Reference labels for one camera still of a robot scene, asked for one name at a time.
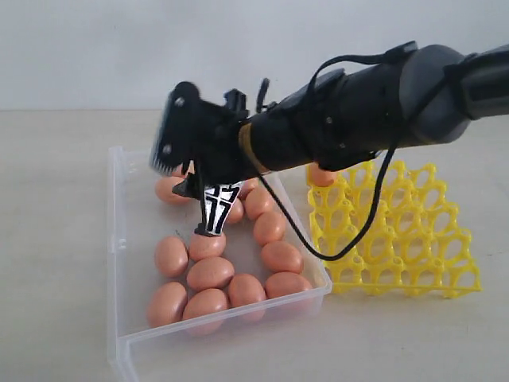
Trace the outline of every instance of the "yellow egg tray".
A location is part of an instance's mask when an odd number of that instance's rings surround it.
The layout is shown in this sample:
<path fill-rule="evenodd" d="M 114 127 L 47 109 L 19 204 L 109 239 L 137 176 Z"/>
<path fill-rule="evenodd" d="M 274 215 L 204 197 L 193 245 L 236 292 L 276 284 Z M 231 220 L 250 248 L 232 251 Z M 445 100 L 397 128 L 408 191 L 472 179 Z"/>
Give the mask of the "yellow egg tray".
<path fill-rule="evenodd" d="M 364 238 L 342 259 L 325 261 L 333 293 L 361 288 L 380 295 L 403 290 L 419 296 L 436 290 L 446 298 L 480 291 L 479 268 L 470 254 L 471 232 L 457 223 L 459 208 L 447 201 L 447 184 L 428 163 L 408 170 L 395 161 L 385 177 L 375 220 Z M 364 162 L 337 173 L 329 187 L 310 187 L 309 215 L 315 248 L 335 255 L 367 219 L 378 169 Z"/>

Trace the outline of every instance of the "black cable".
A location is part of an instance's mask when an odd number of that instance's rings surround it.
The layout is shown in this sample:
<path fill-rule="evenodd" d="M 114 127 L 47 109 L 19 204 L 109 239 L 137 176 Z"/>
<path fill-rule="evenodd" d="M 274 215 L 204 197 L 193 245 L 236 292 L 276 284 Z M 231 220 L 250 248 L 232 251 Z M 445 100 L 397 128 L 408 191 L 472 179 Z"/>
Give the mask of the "black cable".
<path fill-rule="evenodd" d="M 337 61 L 335 59 L 332 59 L 332 60 L 330 60 L 328 62 L 336 63 L 336 62 L 339 62 L 339 61 Z M 324 64 L 321 65 L 321 68 L 317 71 L 317 73 L 322 68 L 325 68 Z M 376 212 L 377 212 L 377 209 L 378 209 L 378 205 L 379 205 L 379 201 L 380 201 L 380 194 L 382 192 L 383 179 L 384 179 L 384 177 L 385 177 L 385 175 L 387 173 L 387 169 L 389 168 L 390 160 L 394 156 L 394 152 L 398 148 L 399 142 L 401 141 L 401 138 L 402 138 L 402 136 L 405 133 L 405 129 L 412 124 L 412 122 L 421 114 L 421 112 L 428 106 L 428 104 L 438 95 L 438 93 L 445 87 L 446 84 L 447 84 L 447 79 L 443 78 L 435 86 L 433 86 L 424 95 L 424 97 L 422 98 L 421 102 L 418 103 L 418 105 L 416 106 L 416 108 L 414 109 L 412 114 L 408 117 L 406 122 L 402 123 L 400 128 L 396 131 L 396 134 L 394 135 L 394 139 L 393 139 L 391 145 L 389 146 L 389 149 L 387 150 L 387 154 L 386 154 L 385 158 L 383 159 L 383 163 L 382 163 L 382 165 L 380 167 L 379 174 L 378 174 L 378 176 L 376 178 L 375 191 L 373 192 L 373 200 L 371 202 L 371 208 L 370 208 L 370 212 L 369 212 L 369 214 L 367 216 L 366 222 L 364 223 L 363 227 L 359 230 L 359 233 L 356 235 L 356 237 L 354 237 L 352 239 L 352 241 L 350 243 L 348 243 L 348 245 L 345 248 L 343 248 L 337 255 L 332 255 L 332 256 L 323 255 L 320 252 L 318 252 L 305 239 L 304 235 L 302 234 L 302 232 L 300 231 L 298 226 L 295 224 L 295 222 L 293 221 L 292 217 L 290 216 L 288 210 L 285 208 L 285 206 L 283 205 L 281 200 L 278 198 L 278 196 L 276 195 L 276 193 L 274 192 L 272 187 L 270 187 L 270 185 L 268 184 L 266 179 L 258 171 L 258 169 L 256 168 L 255 164 L 247 157 L 247 155 L 244 155 L 246 157 L 246 159 L 248 160 L 248 162 L 253 167 L 253 169 L 254 169 L 254 171 L 256 173 L 257 178 L 261 181 L 261 183 L 263 183 L 263 185 L 265 186 L 267 191 L 270 193 L 270 195 L 276 201 L 276 204 L 281 209 L 283 215 L 285 215 L 286 219 L 289 221 L 289 224 L 292 226 L 292 228 L 295 231 L 295 233 L 297 234 L 299 240 L 305 245 L 305 247 L 308 249 L 308 251 L 310 251 L 318 259 L 322 259 L 322 260 L 326 260 L 326 261 L 335 261 L 335 260 L 343 258 L 347 253 L 349 253 L 362 240 L 364 235 L 366 235 L 367 231 L 369 231 L 369 228 L 371 227 L 371 225 L 372 225 L 372 223 L 373 223 L 373 221 L 375 219 Z M 312 89 L 312 88 L 314 88 L 314 86 L 311 85 L 310 87 L 308 87 L 308 90 Z"/>

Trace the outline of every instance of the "transparent plastic tray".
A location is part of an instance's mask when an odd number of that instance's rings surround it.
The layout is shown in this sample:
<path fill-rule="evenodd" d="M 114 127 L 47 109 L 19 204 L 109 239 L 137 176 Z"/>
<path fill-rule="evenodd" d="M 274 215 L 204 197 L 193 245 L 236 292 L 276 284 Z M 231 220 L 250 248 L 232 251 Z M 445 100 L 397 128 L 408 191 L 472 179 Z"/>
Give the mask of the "transparent plastic tray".
<path fill-rule="evenodd" d="M 119 380 L 170 380 L 172 364 L 182 362 L 183 354 L 201 357 L 205 349 L 210 353 L 215 352 L 215 346 L 231 345 L 228 338 L 242 336 L 247 326 L 262 328 L 320 311 L 332 282 L 321 261 L 305 250 L 288 226 L 285 240 L 301 249 L 305 257 L 303 275 L 312 283 L 312 290 L 150 329 L 146 307 L 154 291 L 170 280 L 160 276 L 154 266 L 155 245 L 167 235 L 177 234 L 187 241 L 200 221 L 200 209 L 198 201 L 169 206 L 156 198 L 158 175 L 148 166 L 149 154 L 148 150 L 126 152 L 122 147 L 109 150 L 107 344 L 108 360 Z M 304 232 L 278 175 L 266 179 Z M 224 257 L 232 261 L 235 273 L 251 273 L 264 281 L 270 274 L 262 268 L 260 247 L 251 230 L 249 221 L 226 227 Z M 266 311 L 261 321 L 249 323 L 242 319 L 244 314 L 257 310 Z M 219 320 L 223 324 L 211 335 L 192 337 L 187 331 Z"/>

